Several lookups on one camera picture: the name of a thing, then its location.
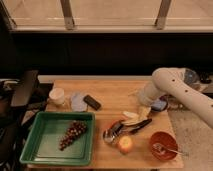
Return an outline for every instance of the wooden tabletop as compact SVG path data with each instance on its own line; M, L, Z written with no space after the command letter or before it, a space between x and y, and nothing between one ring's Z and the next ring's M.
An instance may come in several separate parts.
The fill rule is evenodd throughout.
M123 119L123 111L137 113L139 102L135 93L143 88L146 81L139 80L56 80L54 87L65 90L66 104L56 107L48 104L46 111L72 111L70 96L74 92L82 92L94 97L102 104L101 109L95 111L88 107L89 112L95 113L95 136L90 165L81 167L90 169L147 169L147 168L182 168L180 155L169 162L156 159L148 149L149 138L154 132L165 131L175 138L175 134L167 111L151 113L153 121L137 134L131 135L134 143L133 150L124 155L116 147L104 143L102 134L114 121ZM29 165L29 167L52 168L47 165Z

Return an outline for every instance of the dark grapes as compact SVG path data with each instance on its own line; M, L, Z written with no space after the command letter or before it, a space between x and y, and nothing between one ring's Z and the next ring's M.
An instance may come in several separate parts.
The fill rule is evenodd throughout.
M87 130L86 123L83 121L72 121L59 143L59 150L63 151L66 147L71 145L77 138L79 138Z

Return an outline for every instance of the paper cup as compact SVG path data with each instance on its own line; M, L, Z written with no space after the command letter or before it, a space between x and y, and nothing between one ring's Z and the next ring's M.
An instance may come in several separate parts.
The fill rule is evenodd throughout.
M49 93L49 98L56 106L63 105L65 102L65 93L62 88L53 88Z

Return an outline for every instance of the green tray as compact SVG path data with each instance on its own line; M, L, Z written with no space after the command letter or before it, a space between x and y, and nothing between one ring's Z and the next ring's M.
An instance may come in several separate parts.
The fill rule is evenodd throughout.
M87 131L63 151L59 142L72 120L84 121ZM85 166L91 161L95 115L87 112L39 112L20 156L24 164Z

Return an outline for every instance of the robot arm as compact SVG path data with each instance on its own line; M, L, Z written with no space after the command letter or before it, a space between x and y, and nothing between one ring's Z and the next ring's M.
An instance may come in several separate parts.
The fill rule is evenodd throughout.
M140 103L151 106L162 95L171 94L213 128L213 99L185 84L184 72L178 68L155 70L152 81L138 93Z

